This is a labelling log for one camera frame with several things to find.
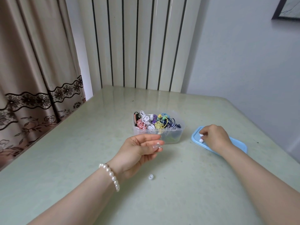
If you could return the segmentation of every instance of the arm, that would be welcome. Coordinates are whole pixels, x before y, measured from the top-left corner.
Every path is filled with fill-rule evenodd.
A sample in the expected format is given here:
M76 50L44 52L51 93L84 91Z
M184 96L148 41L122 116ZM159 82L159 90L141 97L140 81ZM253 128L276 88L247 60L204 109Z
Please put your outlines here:
M206 126L200 133L230 164L267 224L300 224L299 192L235 147L221 126Z
M142 134L126 139L115 157L107 162L119 183L131 178L141 165L156 157L160 135ZM93 224L115 192L115 185L105 169L99 168L68 195L48 208L29 225Z

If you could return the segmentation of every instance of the pearl bracelet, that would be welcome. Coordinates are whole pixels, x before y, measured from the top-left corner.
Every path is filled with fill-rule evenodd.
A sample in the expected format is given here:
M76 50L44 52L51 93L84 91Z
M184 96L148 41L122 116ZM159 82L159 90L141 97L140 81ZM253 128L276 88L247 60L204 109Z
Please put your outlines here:
M107 165L107 164L100 163L100 164L99 164L99 168L100 168L100 167L103 167L103 168L108 172L108 174L109 174L110 177L112 178L112 181L113 181L113 183L114 183L114 185L115 185L115 189L117 190L117 192L119 192L119 191L120 191L120 185L119 185L119 182L118 182L118 180L117 180L117 177L114 176L114 173L111 171L111 169L108 167L108 165Z

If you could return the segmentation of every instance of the beige curtain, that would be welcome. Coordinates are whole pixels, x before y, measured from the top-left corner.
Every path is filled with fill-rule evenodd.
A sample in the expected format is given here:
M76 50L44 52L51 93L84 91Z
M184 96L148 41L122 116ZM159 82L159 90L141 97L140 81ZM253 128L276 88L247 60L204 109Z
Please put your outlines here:
M65 0L0 0L0 169L84 100Z

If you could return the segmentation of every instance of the picture frame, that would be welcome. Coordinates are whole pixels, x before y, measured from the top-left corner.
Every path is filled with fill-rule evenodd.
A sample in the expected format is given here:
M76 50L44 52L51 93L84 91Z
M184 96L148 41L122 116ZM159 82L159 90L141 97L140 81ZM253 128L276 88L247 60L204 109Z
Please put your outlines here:
M272 19L300 21L300 0L280 0Z

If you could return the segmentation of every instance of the small clear plastic piece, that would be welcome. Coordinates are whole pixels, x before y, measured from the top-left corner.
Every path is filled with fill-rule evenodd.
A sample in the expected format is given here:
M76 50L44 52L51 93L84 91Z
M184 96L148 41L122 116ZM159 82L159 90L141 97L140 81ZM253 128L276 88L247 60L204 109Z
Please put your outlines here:
M153 149L157 150L157 149L161 148L161 145L160 145L160 143L157 143L155 145L152 145L152 147L153 147Z

